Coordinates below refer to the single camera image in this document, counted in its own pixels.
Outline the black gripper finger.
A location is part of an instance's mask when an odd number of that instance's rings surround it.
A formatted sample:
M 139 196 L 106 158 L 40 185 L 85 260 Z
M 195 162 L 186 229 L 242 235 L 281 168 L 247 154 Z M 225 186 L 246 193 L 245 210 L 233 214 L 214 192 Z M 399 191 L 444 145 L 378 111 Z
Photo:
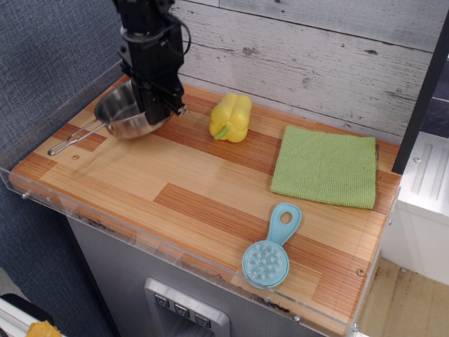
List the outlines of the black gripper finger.
M 171 110 L 152 92 L 144 92 L 144 106 L 150 125 L 156 125 L 171 117 Z
M 149 107 L 149 88 L 137 79 L 131 79 L 131 86 L 135 101 L 141 112 L 147 112 Z

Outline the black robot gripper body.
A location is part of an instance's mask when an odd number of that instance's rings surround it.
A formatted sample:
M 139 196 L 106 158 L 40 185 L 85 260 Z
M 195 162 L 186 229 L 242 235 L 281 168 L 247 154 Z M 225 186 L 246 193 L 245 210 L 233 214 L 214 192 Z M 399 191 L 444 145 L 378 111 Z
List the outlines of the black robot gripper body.
M 144 82 L 171 112 L 184 114 L 184 89 L 178 77 L 185 55 L 182 31 L 159 29 L 141 34 L 123 29 L 121 36 L 126 42 L 119 51 L 123 71 L 131 79 Z

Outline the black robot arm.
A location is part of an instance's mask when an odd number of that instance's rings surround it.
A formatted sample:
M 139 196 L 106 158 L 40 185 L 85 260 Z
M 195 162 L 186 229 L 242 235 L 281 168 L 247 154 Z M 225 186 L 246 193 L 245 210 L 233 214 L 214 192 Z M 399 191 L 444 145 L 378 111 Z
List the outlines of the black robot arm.
M 172 113 L 185 113 L 184 89 L 178 72 L 189 52 L 183 45 L 183 21 L 170 13 L 173 1 L 115 1 L 121 18 L 121 68 L 131 78 L 138 108 L 156 125 Z

